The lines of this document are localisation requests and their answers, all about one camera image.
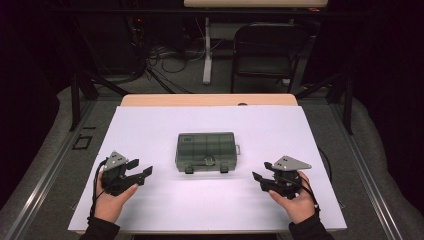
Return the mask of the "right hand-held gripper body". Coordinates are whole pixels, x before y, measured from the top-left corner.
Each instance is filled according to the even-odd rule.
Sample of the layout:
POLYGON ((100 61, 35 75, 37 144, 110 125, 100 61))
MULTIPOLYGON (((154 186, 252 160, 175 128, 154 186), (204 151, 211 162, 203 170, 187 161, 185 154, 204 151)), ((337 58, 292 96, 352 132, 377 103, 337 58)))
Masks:
POLYGON ((302 189, 302 179, 298 173, 299 170, 311 169, 312 166, 290 156, 283 156, 275 163, 271 163, 274 169, 279 172, 274 173, 272 179, 268 179, 270 186, 261 187, 262 191, 270 190, 277 192, 283 197, 293 199, 302 189))

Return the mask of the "white desk leg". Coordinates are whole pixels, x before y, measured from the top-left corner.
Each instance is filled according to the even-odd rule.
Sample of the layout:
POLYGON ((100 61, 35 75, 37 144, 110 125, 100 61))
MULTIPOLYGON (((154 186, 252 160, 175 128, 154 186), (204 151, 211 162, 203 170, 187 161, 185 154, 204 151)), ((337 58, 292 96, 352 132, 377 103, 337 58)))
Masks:
POLYGON ((205 19, 205 60, 203 70, 203 83, 209 85, 211 83, 212 76, 212 55, 211 55, 211 37, 210 37, 210 20, 205 19))

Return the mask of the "person's right hand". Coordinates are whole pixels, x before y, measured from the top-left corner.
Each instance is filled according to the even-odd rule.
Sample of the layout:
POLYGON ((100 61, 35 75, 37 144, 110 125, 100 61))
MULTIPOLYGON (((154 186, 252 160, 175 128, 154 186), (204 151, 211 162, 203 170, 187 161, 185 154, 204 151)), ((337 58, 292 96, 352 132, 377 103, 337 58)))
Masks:
POLYGON ((312 191, 309 185, 309 179, 302 171, 299 171, 299 175, 302 179, 303 188, 296 198, 287 199, 275 191, 269 191, 270 197, 285 209, 294 224, 299 224, 316 213, 315 203, 311 196, 312 191))

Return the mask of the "black folding chair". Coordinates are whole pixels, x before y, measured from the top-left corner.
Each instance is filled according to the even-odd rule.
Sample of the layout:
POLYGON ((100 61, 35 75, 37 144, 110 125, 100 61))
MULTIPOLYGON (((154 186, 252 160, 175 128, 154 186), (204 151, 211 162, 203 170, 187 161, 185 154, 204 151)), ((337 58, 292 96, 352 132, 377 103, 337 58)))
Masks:
POLYGON ((234 36, 230 92, 237 77, 288 80, 290 92, 300 53, 311 38, 302 25, 251 23, 234 36))

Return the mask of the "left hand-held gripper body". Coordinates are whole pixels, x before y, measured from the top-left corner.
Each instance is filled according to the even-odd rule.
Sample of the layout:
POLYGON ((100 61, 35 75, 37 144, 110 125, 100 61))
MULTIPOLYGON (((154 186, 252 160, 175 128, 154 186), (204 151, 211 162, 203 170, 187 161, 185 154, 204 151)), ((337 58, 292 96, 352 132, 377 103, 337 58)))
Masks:
POLYGON ((103 169, 102 187, 104 190, 113 195, 118 196, 134 184, 139 186, 144 182, 137 182, 135 175, 126 175, 126 164, 131 161, 124 157, 122 154, 113 151, 106 159, 103 169))

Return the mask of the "black metal crossbar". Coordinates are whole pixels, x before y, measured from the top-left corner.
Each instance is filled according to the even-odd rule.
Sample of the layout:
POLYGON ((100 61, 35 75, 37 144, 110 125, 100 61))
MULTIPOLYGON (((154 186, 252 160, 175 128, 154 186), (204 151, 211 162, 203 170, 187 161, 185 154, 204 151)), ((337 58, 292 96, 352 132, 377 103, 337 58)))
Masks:
POLYGON ((175 16, 301 16, 301 17, 365 17, 372 16, 372 11, 360 12, 309 12, 288 11, 283 9, 78 9, 78 8, 54 8, 51 12, 58 14, 114 14, 114 15, 175 15, 175 16))

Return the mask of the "person's left hand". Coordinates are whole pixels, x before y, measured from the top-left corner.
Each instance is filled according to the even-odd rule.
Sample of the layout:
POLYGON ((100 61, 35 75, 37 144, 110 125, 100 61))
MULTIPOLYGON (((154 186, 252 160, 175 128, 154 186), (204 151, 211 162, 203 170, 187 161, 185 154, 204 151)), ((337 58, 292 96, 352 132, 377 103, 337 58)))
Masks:
POLYGON ((138 185, 134 184, 118 196, 107 194, 102 187, 103 172, 97 177, 94 217, 115 223, 124 207, 124 204, 136 193, 138 185))

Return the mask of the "light wooden desk top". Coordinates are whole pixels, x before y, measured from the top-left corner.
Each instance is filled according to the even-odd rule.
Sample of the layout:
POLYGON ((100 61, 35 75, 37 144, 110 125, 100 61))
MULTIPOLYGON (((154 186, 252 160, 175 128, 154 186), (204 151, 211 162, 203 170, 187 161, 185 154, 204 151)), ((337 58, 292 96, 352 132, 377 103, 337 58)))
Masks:
POLYGON ((330 0, 184 0, 185 7, 325 8, 330 0))

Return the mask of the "black metal stand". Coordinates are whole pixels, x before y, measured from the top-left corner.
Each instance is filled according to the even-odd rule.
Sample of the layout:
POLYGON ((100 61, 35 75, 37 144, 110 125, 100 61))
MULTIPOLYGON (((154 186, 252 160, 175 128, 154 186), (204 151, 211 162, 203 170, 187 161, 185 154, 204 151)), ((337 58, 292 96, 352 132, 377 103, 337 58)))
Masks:
POLYGON ((89 101, 95 101, 99 97, 99 93, 95 88, 95 84, 100 84, 112 90, 120 96, 126 96, 128 91, 118 87, 114 83, 101 77, 91 71, 80 71, 71 78, 71 106, 72 106, 72 125, 71 131, 74 131, 81 121, 80 94, 83 94, 89 101))
POLYGON ((336 103, 343 99, 342 123, 349 135, 352 131, 353 79, 347 73, 337 73, 325 80, 312 84, 310 87, 295 94, 297 100, 303 99, 325 86, 330 86, 326 95, 328 103, 336 103))

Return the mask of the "grey translucent storage box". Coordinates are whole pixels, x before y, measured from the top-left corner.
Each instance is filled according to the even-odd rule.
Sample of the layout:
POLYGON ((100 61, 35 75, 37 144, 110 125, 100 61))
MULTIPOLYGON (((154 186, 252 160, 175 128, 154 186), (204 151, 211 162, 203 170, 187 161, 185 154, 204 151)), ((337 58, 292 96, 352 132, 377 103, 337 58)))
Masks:
POLYGON ((178 135, 175 163, 179 172, 194 174, 198 171, 228 173, 237 165, 237 146, 232 132, 181 133, 178 135), (194 161, 213 156, 215 165, 191 166, 194 161))

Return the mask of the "metal floor rail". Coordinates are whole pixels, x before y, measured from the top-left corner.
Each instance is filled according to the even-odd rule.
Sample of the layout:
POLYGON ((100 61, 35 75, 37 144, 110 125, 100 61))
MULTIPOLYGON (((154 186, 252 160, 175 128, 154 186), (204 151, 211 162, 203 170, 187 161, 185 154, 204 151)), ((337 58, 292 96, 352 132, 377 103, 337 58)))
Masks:
POLYGON ((83 104, 80 120, 73 131, 71 106, 62 103, 54 124, 41 148, 0 210, 0 240, 23 237, 47 197, 55 178, 62 168, 71 145, 76 141, 82 125, 95 106, 94 101, 83 104))
POLYGON ((341 108, 338 105, 329 105, 329 107, 338 125, 339 131, 342 133, 344 140, 347 142, 349 149, 353 154, 353 164, 368 195, 368 199, 370 200, 377 215, 380 225, 385 232, 387 240, 404 240, 388 208, 388 205, 386 204, 386 201, 371 175, 368 165, 365 162, 363 154, 354 136, 349 134, 344 126, 341 108))

